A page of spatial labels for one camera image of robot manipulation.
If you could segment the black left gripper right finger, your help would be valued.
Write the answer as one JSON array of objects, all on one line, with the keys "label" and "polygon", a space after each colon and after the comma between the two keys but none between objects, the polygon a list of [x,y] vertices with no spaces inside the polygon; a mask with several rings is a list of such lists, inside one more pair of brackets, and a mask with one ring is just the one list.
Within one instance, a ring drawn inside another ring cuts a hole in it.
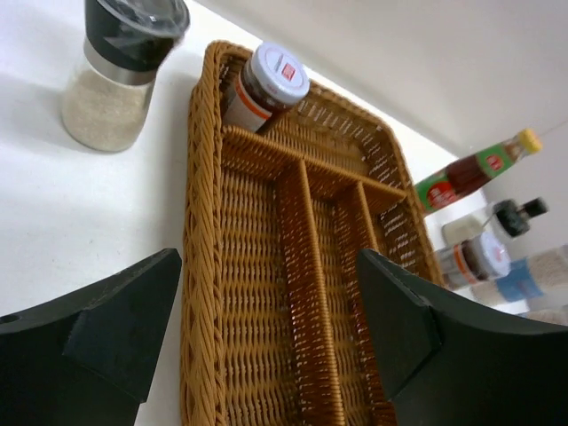
[{"label": "black left gripper right finger", "polygon": [[470,301],[369,248],[357,274],[398,424],[566,424],[566,327]]}]

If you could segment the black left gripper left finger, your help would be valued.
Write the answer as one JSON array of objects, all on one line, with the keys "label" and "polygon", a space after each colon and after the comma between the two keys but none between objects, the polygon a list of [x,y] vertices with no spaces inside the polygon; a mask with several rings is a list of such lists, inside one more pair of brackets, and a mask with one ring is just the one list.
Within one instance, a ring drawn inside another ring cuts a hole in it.
[{"label": "black left gripper left finger", "polygon": [[3,425],[132,425],[149,396],[182,261],[163,249],[1,318]]}]

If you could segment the blue-label white pepper jar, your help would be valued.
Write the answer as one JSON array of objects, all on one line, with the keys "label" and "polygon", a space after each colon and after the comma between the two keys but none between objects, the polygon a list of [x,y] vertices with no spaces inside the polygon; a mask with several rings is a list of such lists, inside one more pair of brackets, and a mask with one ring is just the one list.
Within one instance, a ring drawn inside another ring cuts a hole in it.
[{"label": "blue-label white pepper jar", "polygon": [[495,306],[538,298],[567,288],[567,245],[520,258],[507,276],[473,285],[470,290],[481,304]]}]

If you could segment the black-cap white powder bottle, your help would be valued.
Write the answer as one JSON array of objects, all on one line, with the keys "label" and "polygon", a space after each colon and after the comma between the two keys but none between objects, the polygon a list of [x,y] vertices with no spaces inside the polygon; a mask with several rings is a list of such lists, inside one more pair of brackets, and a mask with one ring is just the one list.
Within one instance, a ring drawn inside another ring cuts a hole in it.
[{"label": "black-cap white powder bottle", "polygon": [[500,242],[510,242],[531,230],[531,220],[549,212],[548,204],[537,197],[525,203],[507,199],[487,204],[442,226],[447,245],[492,233]]}]

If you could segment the green-label red sauce bottle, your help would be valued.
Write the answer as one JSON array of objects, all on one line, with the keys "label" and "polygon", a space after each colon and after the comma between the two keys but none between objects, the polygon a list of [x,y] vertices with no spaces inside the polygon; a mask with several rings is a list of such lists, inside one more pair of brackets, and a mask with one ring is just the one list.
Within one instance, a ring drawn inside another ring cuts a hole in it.
[{"label": "green-label red sauce bottle", "polygon": [[514,137],[449,163],[414,185],[425,216],[471,195],[528,155],[542,150],[536,134],[525,129]]}]

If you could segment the black-top salt grinder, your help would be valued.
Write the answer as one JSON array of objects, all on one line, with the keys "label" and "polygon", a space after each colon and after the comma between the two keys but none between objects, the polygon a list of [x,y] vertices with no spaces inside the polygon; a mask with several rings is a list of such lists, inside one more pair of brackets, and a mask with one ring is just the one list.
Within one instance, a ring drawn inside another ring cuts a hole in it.
[{"label": "black-top salt grinder", "polygon": [[83,56],[63,94],[61,117],[77,142],[130,148],[142,131],[164,60],[183,40],[183,1],[87,1]]}]

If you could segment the white-lid brown spice jar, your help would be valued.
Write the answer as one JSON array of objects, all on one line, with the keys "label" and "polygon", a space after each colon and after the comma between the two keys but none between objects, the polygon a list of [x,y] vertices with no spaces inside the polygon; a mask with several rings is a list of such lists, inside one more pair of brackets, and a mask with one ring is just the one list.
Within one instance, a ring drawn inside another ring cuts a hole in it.
[{"label": "white-lid brown spice jar", "polygon": [[304,65],[284,47],[263,42],[233,79],[224,95],[224,126],[267,133],[309,93]]}]

